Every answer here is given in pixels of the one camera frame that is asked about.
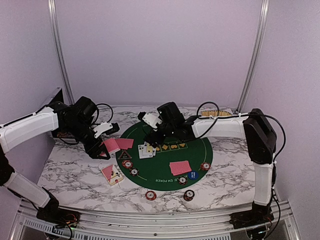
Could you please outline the pink playing card deck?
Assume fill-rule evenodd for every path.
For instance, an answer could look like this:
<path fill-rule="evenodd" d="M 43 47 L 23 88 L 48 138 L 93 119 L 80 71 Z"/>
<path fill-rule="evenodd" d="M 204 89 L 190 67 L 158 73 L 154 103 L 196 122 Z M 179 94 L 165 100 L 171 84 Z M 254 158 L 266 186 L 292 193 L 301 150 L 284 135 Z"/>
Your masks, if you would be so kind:
<path fill-rule="evenodd" d="M 109 138 L 103 144 L 106 146 L 109 154 L 114 154 L 121 150 L 115 138 Z"/>

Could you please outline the black triangular all-in button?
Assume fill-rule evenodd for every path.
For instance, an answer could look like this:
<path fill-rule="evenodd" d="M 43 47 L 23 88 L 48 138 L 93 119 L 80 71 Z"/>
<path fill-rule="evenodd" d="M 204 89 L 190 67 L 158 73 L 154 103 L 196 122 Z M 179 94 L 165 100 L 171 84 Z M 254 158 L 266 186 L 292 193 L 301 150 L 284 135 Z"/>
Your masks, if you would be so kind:
<path fill-rule="evenodd" d="M 123 161 L 123 160 L 130 160 L 130 159 L 132 159 L 132 157 L 126 150 L 123 149 L 121 154 L 119 155 L 119 157 L 117 159 L 119 161 Z"/>

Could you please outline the nine of spades card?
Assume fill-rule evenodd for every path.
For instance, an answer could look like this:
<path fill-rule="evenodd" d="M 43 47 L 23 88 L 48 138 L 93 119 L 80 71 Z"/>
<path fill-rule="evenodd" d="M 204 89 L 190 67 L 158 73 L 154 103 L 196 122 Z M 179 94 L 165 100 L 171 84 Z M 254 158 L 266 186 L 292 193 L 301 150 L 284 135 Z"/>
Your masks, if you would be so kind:
<path fill-rule="evenodd" d="M 147 159 L 153 157 L 152 153 L 147 151 L 147 146 L 144 144 L 138 145 L 138 155 L 140 159 Z"/>

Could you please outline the dark chips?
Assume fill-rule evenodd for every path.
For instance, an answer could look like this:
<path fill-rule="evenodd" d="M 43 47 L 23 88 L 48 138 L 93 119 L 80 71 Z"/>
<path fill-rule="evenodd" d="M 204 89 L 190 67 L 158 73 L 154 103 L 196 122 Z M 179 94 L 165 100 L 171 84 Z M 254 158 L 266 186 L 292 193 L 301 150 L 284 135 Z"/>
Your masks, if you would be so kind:
<path fill-rule="evenodd" d="M 132 176 L 137 176 L 139 174 L 139 170 L 137 168 L 132 168 L 129 173 Z"/>
<path fill-rule="evenodd" d="M 186 185 L 188 183 L 188 179 L 185 176 L 181 176 L 178 178 L 178 183 L 180 185 Z"/>

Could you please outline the blue small blind button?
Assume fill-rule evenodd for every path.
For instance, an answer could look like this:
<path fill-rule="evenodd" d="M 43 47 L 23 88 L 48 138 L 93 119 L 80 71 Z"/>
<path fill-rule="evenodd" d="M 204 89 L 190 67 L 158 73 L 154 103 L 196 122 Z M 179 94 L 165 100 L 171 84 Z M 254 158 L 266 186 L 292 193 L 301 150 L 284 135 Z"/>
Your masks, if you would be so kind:
<path fill-rule="evenodd" d="M 187 177 L 190 180 L 197 180 L 199 178 L 199 173 L 197 171 L 195 171 L 195 170 L 192 170 L 187 174 Z"/>

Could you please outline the dark red poker chip stack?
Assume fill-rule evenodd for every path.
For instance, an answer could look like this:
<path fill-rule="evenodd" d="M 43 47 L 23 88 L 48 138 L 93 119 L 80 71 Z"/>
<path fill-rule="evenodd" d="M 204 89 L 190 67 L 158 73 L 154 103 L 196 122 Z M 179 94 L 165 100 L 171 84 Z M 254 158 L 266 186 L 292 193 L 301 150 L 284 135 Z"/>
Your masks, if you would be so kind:
<path fill-rule="evenodd" d="M 190 189 L 186 190 L 183 194 L 183 199 L 187 202 L 192 201 L 194 197 L 195 197 L 195 192 Z"/>

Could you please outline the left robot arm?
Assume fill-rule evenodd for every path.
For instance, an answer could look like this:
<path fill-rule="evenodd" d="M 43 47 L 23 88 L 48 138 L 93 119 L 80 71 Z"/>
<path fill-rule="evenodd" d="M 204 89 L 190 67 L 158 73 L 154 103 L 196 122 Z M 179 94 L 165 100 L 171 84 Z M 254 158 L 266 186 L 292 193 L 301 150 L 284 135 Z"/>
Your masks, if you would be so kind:
<path fill-rule="evenodd" d="M 15 171 L 6 158 L 18 145 L 59 129 L 72 134 L 81 142 L 87 155 L 92 159 L 110 158 L 101 135 L 118 131 L 118 125 L 103 122 L 93 126 L 93 114 L 98 107 L 91 99 L 82 96 L 75 104 L 66 105 L 60 101 L 51 102 L 36 112 L 0 126 L 0 185 L 31 201 L 53 223 L 63 219 L 59 202 L 45 189 L 39 187 Z"/>

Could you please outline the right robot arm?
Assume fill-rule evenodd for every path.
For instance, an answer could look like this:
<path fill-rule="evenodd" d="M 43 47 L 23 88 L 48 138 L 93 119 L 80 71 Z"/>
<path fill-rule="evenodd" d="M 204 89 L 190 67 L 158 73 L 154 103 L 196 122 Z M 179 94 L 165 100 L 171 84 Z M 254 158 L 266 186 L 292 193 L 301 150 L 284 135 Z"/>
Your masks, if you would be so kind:
<path fill-rule="evenodd" d="M 258 224 L 267 216 L 272 202 L 272 188 L 275 181 L 275 157 L 277 135 L 270 117 L 259 108 L 249 113 L 230 116 L 200 116 L 185 118 L 175 102 L 165 103 L 157 108 L 158 115 L 141 112 L 138 119 L 151 130 L 144 140 L 157 147 L 166 138 L 176 138 L 182 143 L 209 137 L 244 139 L 255 171 L 255 193 L 252 209 L 247 219 Z"/>

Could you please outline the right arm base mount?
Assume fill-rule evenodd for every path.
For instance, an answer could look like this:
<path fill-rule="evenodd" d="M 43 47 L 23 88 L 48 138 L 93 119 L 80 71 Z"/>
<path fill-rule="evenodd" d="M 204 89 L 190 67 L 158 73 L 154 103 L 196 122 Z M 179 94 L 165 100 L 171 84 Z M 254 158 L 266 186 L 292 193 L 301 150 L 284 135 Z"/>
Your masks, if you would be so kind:
<path fill-rule="evenodd" d="M 234 229 L 241 229 L 268 223 L 274 219 L 272 213 L 262 216 L 260 214 L 255 214 L 252 210 L 247 210 L 230 214 L 229 223 L 233 225 Z"/>

